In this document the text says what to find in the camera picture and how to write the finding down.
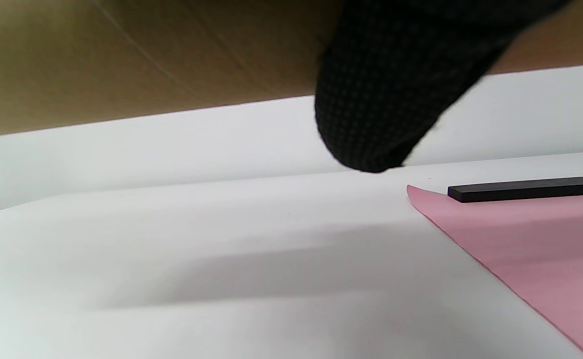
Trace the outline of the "person's left hand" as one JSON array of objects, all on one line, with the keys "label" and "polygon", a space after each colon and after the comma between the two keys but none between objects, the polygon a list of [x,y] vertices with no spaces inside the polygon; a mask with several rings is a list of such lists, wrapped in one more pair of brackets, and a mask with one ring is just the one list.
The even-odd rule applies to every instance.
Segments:
[{"label": "person's left hand", "polygon": [[567,0],[347,0],[317,77],[317,130],[347,168],[398,168],[531,25]]}]

